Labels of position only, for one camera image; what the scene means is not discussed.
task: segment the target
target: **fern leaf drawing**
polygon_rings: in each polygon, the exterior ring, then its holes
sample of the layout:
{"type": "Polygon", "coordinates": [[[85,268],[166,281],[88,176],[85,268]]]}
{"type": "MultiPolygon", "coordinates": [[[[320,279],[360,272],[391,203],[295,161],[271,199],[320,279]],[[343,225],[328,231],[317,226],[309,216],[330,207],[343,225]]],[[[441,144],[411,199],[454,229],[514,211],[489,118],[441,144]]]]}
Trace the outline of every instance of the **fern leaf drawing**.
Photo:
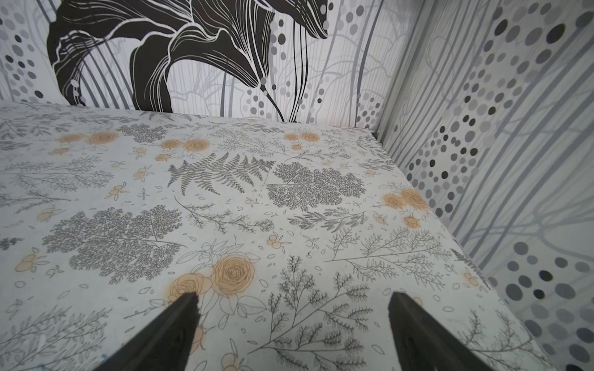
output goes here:
{"type": "Polygon", "coordinates": [[[274,161],[257,160],[252,157],[250,160],[244,156],[243,160],[238,154],[229,160],[229,152],[217,158],[216,153],[211,153],[204,160],[196,161],[195,163],[188,163],[184,161],[179,168],[171,165],[169,172],[171,172],[171,179],[167,187],[181,179],[182,194],[185,195],[190,182],[194,182],[198,187],[206,189],[214,194],[218,193],[213,185],[213,182],[235,188],[241,193],[245,193],[242,186],[247,183],[254,186],[254,181],[251,176],[263,180],[262,172],[268,173],[274,166],[274,161]]]}

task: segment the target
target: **leaf sketch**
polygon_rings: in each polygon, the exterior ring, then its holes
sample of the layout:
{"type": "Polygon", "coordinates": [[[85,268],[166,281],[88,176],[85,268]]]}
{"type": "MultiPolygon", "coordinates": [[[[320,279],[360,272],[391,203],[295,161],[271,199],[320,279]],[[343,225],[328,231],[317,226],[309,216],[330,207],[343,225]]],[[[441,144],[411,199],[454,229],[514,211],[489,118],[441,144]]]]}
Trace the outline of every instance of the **leaf sketch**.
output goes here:
{"type": "Polygon", "coordinates": [[[247,156],[244,156],[244,159],[241,160],[239,154],[228,161],[229,152],[219,158],[216,157],[216,153],[211,153],[208,157],[193,164],[184,160],[184,163],[179,168],[171,165],[169,168],[171,180],[167,184],[167,187],[181,178],[183,195],[185,195],[185,191],[191,181],[194,181],[200,188],[204,188],[215,194],[219,193],[215,191],[213,182],[221,183],[222,185],[235,188],[241,193],[245,193],[239,182],[240,180],[254,186],[254,181],[250,175],[257,177],[259,180],[264,180],[262,173],[268,173],[274,165],[274,161],[257,160],[255,157],[249,160],[247,156]]]}
{"type": "Polygon", "coordinates": [[[466,254],[458,252],[454,249],[450,249],[454,255],[456,256],[456,261],[462,261],[464,262],[468,267],[470,267],[470,269],[472,269],[472,271],[474,273],[476,273],[477,276],[479,276],[481,278],[481,281],[483,281],[483,283],[485,284],[486,288],[491,288],[491,285],[489,285],[489,281],[486,279],[486,277],[483,275],[483,273],[481,272],[481,270],[479,269],[479,267],[477,267],[474,262],[472,260],[470,260],[470,258],[468,256],[466,256],[466,254]]]}
{"type": "Polygon", "coordinates": [[[470,313],[470,329],[458,331],[458,339],[465,347],[482,356],[488,364],[508,371],[527,371],[522,366],[522,356],[528,355],[544,368],[554,369],[551,361],[534,347],[532,336],[525,330],[524,334],[518,334],[515,330],[517,325],[506,314],[496,310],[502,326],[493,339],[484,334],[485,326],[476,312],[471,310],[470,313]]]}
{"type": "Polygon", "coordinates": [[[101,162],[99,156],[86,156],[62,164],[54,162],[19,162],[9,165],[0,175],[12,176],[12,182],[23,188],[47,186],[51,189],[71,192],[82,188],[104,187],[113,174],[103,170],[93,170],[101,162]]]}
{"type": "Polygon", "coordinates": [[[231,214],[231,210],[225,210],[223,213],[218,214],[209,213],[209,209],[214,204],[202,206],[192,204],[182,205],[177,198],[175,198],[175,201],[189,212],[188,220],[190,224],[200,229],[204,228],[206,224],[214,224],[214,228],[223,234],[227,233],[228,227],[237,227],[239,230],[249,233],[255,233],[256,229],[259,229],[261,232],[268,232],[274,229],[274,223],[270,219],[258,220],[252,223],[247,215],[234,217],[231,214]]]}
{"type": "Polygon", "coordinates": [[[0,337],[0,367],[13,370],[47,369],[82,371],[94,369],[100,360],[91,353],[105,340],[104,318],[110,310],[68,316],[70,308],[43,312],[12,326],[0,337]]]}
{"type": "Polygon", "coordinates": [[[109,208],[88,218],[81,211],[56,224],[43,245],[48,253],[76,251],[69,260],[71,267],[100,269],[101,276],[111,275],[110,284],[124,278],[151,280],[171,264],[182,246],[162,240],[182,225],[180,215],[163,205],[136,216],[109,208]]]}
{"type": "Polygon", "coordinates": [[[364,347],[353,336],[356,331],[368,330],[365,323],[373,310],[351,304],[366,301],[369,287],[353,285],[350,274],[336,272],[333,277],[336,292],[330,296],[317,289],[313,275],[299,269],[300,257],[291,256],[287,261],[287,268],[281,272],[280,293],[271,293],[268,300],[270,339],[249,354],[273,349],[280,364],[298,370],[309,370],[309,364],[301,358],[304,354],[313,356],[313,365],[320,370],[354,370],[366,366],[365,360],[355,355],[364,347]],[[288,311],[281,308],[281,301],[288,311]]]}
{"type": "Polygon", "coordinates": [[[135,123],[131,126],[124,125],[118,128],[116,131],[119,131],[124,135],[132,135],[134,137],[134,141],[137,143],[152,143],[163,139],[165,134],[167,134],[167,129],[162,126],[150,127],[143,123],[135,123]]]}
{"type": "Polygon", "coordinates": [[[0,207],[13,206],[18,204],[22,205],[15,214],[20,213],[24,210],[29,210],[35,206],[48,204],[55,201],[70,201],[66,198],[51,197],[43,192],[28,191],[23,196],[13,196],[11,194],[0,194],[0,207]]]}
{"type": "Polygon", "coordinates": [[[337,207],[336,209],[326,209],[323,213],[310,211],[303,216],[289,218],[289,222],[291,225],[299,226],[301,229],[311,229],[318,223],[323,223],[322,228],[332,230],[332,233],[334,233],[344,226],[349,226],[351,228],[362,226],[367,219],[365,211],[352,214],[346,208],[337,207]]]}
{"type": "Polygon", "coordinates": [[[18,237],[5,237],[0,239],[0,249],[6,251],[10,246],[14,246],[17,242],[22,241],[22,238],[18,237]]]}
{"type": "MultiPolygon", "coordinates": [[[[336,247],[337,241],[348,242],[354,238],[345,233],[343,230],[335,235],[330,241],[332,246],[328,247],[332,250],[346,250],[347,243],[336,247]]],[[[412,275],[418,284],[434,290],[444,287],[443,275],[433,271],[434,261],[429,256],[448,261],[451,252],[444,250],[441,242],[429,231],[400,228],[393,230],[387,239],[374,233],[361,245],[362,256],[337,259],[335,254],[332,260],[326,262],[346,261],[353,267],[353,273],[357,278],[364,281],[374,281],[377,278],[391,279],[401,272],[412,275]]]]}
{"type": "Polygon", "coordinates": [[[311,171],[300,163],[279,164],[274,174],[284,183],[268,184],[268,197],[278,207],[299,208],[338,205],[341,196],[360,197],[364,192],[363,181],[353,173],[341,175],[338,170],[324,168],[311,171]]]}

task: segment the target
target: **black flower illustration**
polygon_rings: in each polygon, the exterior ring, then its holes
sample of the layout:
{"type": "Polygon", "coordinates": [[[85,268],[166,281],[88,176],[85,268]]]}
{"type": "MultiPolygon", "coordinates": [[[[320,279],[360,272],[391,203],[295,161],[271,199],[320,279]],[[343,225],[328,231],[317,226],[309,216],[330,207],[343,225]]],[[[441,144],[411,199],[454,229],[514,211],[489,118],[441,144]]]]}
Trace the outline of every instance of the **black flower illustration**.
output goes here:
{"type": "Polygon", "coordinates": [[[166,80],[175,62],[204,62],[265,91],[261,81],[268,76],[274,12],[325,39],[326,5],[327,0],[65,0],[50,24],[48,56],[62,95],[70,104],[84,104],[77,91],[83,59],[110,39],[138,39],[141,45],[130,57],[134,107],[171,112],[166,80]]]}

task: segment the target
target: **branch drawing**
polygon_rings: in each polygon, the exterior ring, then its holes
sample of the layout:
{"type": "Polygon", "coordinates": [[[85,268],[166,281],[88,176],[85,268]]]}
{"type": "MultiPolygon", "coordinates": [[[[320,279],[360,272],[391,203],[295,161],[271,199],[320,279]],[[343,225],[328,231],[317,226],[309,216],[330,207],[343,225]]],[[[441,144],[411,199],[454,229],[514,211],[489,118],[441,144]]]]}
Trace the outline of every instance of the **branch drawing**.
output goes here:
{"type": "Polygon", "coordinates": [[[109,208],[88,218],[79,212],[64,219],[43,238],[48,253],[72,252],[69,260],[74,269],[99,269],[100,275],[111,275],[110,284],[123,279],[134,282],[151,280],[173,261],[179,243],[162,240],[178,229],[181,212],[158,205],[140,215],[109,208]]]}
{"type": "Polygon", "coordinates": [[[219,214],[209,213],[208,210],[214,204],[202,206],[192,204],[183,205],[177,198],[175,198],[175,201],[189,212],[188,220],[190,224],[200,229],[204,228],[206,224],[214,224],[214,228],[223,234],[227,233],[227,228],[230,226],[237,227],[249,233],[255,233],[256,229],[259,229],[261,232],[268,232],[274,229],[274,223],[270,219],[258,220],[252,223],[247,215],[232,216],[231,210],[225,210],[225,212],[219,214]]]}
{"type": "Polygon", "coordinates": [[[320,370],[354,370],[366,366],[365,360],[355,355],[364,347],[353,336],[356,331],[368,330],[366,315],[373,310],[365,306],[351,308],[344,299],[349,299],[351,303],[366,301],[369,287],[366,284],[352,285],[350,274],[336,272],[333,278],[336,292],[331,297],[316,288],[313,275],[299,269],[300,257],[291,256],[287,261],[287,269],[281,272],[280,293],[271,293],[268,300],[270,340],[249,354],[273,349],[280,364],[298,370],[309,370],[308,361],[303,356],[309,356],[314,367],[320,370]],[[280,307],[281,301],[288,311],[280,307]],[[310,319],[314,315],[324,322],[310,319]]]}
{"type": "Polygon", "coordinates": [[[274,161],[257,160],[255,157],[248,160],[248,157],[244,156],[244,159],[241,160],[239,154],[228,161],[229,152],[219,158],[216,157],[216,153],[211,153],[208,157],[193,164],[184,160],[184,163],[179,168],[171,165],[169,168],[171,180],[167,184],[167,187],[176,180],[181,179],[183,195],[185,195],[185,191],[191,181],[194,181],[200,188],[204,188],[215,194],[219,193],[215,191],[213,182],[230,186],[241,193],[245,193],[239,182],[240,180],[254,186],[254,181],[250,176],[264,180],[262,173],[268,173],[274,165],[274,161]]]}
{"type": "Polygon", "coordinates": [[[283,183],[268,184],[268,197],[278,207],[299,208],[308,211],[308,207],[338,205],[341,196],[360,197],[365,193],[363,181],[353,173],[343,176],[338,170],[324,168],[314,171],[294,162],[279,164],[274,174],[283,183]]]}

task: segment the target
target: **black dot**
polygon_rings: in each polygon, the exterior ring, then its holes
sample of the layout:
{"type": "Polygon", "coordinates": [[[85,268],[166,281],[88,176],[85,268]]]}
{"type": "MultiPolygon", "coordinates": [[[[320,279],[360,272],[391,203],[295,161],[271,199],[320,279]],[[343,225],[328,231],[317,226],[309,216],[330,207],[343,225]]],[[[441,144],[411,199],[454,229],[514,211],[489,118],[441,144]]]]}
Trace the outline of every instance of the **black dot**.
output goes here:
{"type": "Polygon", "coordinates": [[[537,299],[544,299],[545,293],[542,290],[534,290],[534,297],[537,299]]]}
{"type": "Polygon", "coordinates": [[[499,22],[497,27],[495,27],[495,36],[501,35],[503,33],[503,31],[505,31],[506,28],[507,28],[507,20],[502,20],[501,22],[499,22]]]}
{"type": "Polygon", "coordinates": [[[538,272],[538,275],[540,276],[541,280],[543,280],[543,281],[548,282],[553,279],[553,275],[549,271],[540,271],[540,272],[538,272]]]}
{"type": "Polygon", "coordinates": [[[546,34],[546,42],[549,44],[553,44],[553,43],[559,41],[561,36],[563,36],[564,32],[565,32],[565,25],[563,23],[556,25],[555,27],[553,27],[551,29],[551,31],[549,31],[548,34],[546,34]]]}

